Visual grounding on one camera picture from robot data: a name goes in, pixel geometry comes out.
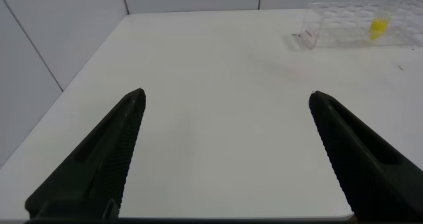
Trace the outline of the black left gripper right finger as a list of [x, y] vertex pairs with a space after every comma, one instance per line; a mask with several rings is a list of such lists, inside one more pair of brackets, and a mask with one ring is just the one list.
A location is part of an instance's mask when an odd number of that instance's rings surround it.
[[332, 96], [312, 93], [309, 109], [356, 219], [421, 222], [422, 170]]

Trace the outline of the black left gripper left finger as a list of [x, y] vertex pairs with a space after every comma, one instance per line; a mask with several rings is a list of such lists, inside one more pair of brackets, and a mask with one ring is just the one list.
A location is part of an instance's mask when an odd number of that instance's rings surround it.
[[145, 105], [143, 89], [126, 94], [28, 197], [30, 218], [117, 218]]

